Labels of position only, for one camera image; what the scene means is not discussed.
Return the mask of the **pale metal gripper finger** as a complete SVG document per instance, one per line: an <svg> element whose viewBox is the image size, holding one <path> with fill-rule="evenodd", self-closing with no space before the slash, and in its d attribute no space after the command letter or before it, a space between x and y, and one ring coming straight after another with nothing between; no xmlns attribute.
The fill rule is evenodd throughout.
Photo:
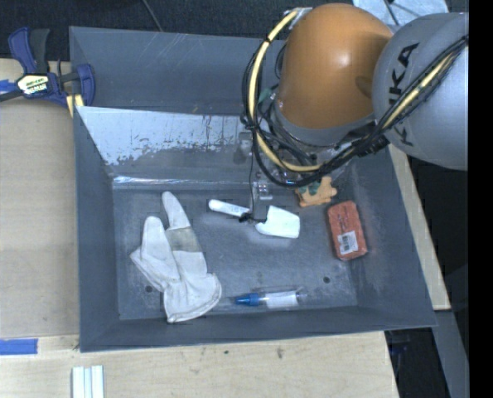
<svg viewBox="0 0 493 398"><path fill-rule="evenodd" d="M269 206L273 201L271 185L266 181L256 181L254 183L254 205Z"/></svg>

